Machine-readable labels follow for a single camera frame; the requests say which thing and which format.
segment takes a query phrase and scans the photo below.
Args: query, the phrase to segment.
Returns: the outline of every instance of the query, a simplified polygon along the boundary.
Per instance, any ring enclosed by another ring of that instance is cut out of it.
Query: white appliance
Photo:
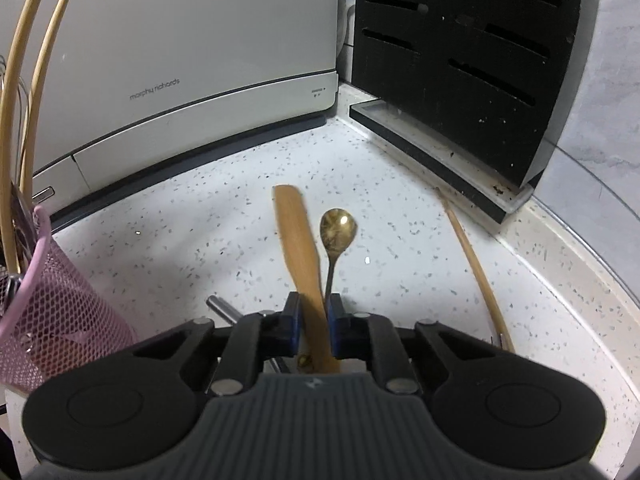
[[[27,84],[56,1],[40,7]],[[0,0],[5,57],[23,3]],[[192,148],[331,107],[336,19],[337,0],[71,0],[47,73],[34,192],[52,187],[54,212]]]

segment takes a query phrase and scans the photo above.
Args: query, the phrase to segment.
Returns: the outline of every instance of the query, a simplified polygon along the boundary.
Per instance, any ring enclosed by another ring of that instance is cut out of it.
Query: terrazzo surface
[[[271,199],[303,193],[319,240],[322,213],[350,211],[358,237],[338,261],[334,291],[348,310],[412,326],[430,317],[492,337],[476,281],[433,189],[339,118],[228,156],[136,193],[56,235],[92,285],[141,338],[210,316],[210,294],[244,313],[280,310],[293,290]],[[610,358],[514,254],[459,212],[511,329],[518,354],[591,386],[607,410],[594,463],[613,476],[640,406]]]

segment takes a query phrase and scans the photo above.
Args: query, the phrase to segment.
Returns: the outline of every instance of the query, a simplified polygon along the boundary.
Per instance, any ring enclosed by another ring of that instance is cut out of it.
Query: gold spoon
[[[358,224],[348,211],[329,209],[320,220],[320,238],[329,257],[329,271],[326,276],[324,292],[324,311],[326,312],[331,286],[334,282],[335,263],[340,255],[351,245],[356,236]]]

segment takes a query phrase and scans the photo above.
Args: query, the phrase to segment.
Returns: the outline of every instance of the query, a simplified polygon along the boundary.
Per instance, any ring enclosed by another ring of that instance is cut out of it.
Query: pink mesh basket
[[[135,342],[51,237],[40,206],[38,243],[22,285],[0,319],[0,382],[29,393],[47,379]],[[8,280],[0,277],[0,300]]]

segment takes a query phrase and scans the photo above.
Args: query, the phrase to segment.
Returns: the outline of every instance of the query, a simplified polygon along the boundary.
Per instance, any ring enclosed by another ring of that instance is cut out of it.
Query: black knife block
[[[521,188],[574,101],[590,1],[582,16],[582,0],[356,0],[352,83]]]

